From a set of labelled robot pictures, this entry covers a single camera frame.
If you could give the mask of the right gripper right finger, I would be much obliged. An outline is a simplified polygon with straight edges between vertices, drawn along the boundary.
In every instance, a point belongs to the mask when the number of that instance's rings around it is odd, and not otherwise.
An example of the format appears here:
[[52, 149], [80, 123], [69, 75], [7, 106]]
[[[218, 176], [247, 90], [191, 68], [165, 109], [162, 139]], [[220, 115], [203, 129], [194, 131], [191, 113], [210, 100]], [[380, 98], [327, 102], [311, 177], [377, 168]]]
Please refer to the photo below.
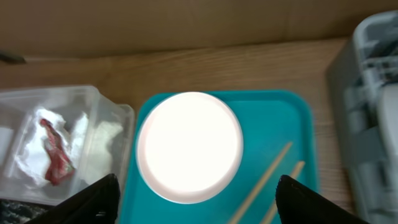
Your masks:
[[282, 224], [368, 224], [297, 180], [288, 184], [289, 195], [278, 206]]

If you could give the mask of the large white pink plate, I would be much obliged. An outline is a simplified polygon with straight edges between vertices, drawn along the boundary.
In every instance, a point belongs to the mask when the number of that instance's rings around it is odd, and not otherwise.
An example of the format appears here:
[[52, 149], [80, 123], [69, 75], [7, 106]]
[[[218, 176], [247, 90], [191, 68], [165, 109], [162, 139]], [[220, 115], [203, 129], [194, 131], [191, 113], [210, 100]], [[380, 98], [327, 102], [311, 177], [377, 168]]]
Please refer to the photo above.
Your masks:
[[200, 203], [219, 194], [243, 157], [243, 132], [233, 110], [207, 93], [185, 92], [157, 104], [136, 143], [141, 177], [158, 196]]

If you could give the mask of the wooden chopstick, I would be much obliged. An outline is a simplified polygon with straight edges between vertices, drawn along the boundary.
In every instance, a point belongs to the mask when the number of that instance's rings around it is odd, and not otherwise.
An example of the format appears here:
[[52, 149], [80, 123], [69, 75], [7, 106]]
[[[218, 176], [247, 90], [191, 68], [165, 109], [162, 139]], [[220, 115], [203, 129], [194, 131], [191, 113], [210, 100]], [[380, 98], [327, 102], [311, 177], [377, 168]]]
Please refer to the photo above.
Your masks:
[[290, 148], [292, 147], [293, 142], [288, 142], [284, 148], [280, 151], [277, 157], [272, 161], [267, 170], [262, 174], [261, 178], [257, 181], [255, 186], [252, 188], [248, 196], [244, 199], [243, 203], [239, 206], [239, 208], [235, 211], [228, 224], [237, 224], [240, 219], [244, 216], [246, 211], [249, 209], [253, 201], [261, 192], [262, 188], [267, 184], [271, 175], [274, 173], [276, 168], [279, 166], [280, 162], [283, 160], [285, 155], [288, 153]]
[[295, 180], [301, 173], [302, 169], [305, 166], [304, 161], [299, 161], [296, 163], [294, 169], [291, 171], [289, 175], [283, 175], [280, 177], [276, 193], [275, 200], [272, 202], [265, 216], [261, 220], [260, 224], [270, 224], [274, 220], [275, 216], [278, 213], [278, 206], [285, 201], [284, 194], [287, 193], [289, 195], [288, 184], [291, 183], [292, 180]]

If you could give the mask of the red snack wrapper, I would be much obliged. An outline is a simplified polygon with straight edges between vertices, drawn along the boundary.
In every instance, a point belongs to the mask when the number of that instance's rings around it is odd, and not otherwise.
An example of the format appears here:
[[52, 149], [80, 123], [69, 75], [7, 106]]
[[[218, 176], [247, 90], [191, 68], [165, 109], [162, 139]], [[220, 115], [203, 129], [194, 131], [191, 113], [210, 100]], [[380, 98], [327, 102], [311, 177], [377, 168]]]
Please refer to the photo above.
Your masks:
[[39, 124], [45, 129], [47, 134], [47, 140], [44, 141], [44, 150], [50, 159], [50, 165], [45, 173], [45, 180], [52, 185], [59, 185], [63, 180], [75, 173], [75, 168], [65, 153], [61, 135], [53, 128], [52, 123], [47, 119], [41, 119]]

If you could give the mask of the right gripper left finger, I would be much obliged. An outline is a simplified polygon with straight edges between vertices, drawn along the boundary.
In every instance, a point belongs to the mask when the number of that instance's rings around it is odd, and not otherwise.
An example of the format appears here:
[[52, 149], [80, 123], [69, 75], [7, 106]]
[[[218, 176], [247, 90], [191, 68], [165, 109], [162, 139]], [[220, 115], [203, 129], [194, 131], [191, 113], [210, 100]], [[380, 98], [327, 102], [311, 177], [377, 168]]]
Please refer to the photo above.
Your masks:
[[118, 178], [108, 174], [27, 224], [114, 224], [120, 199]]

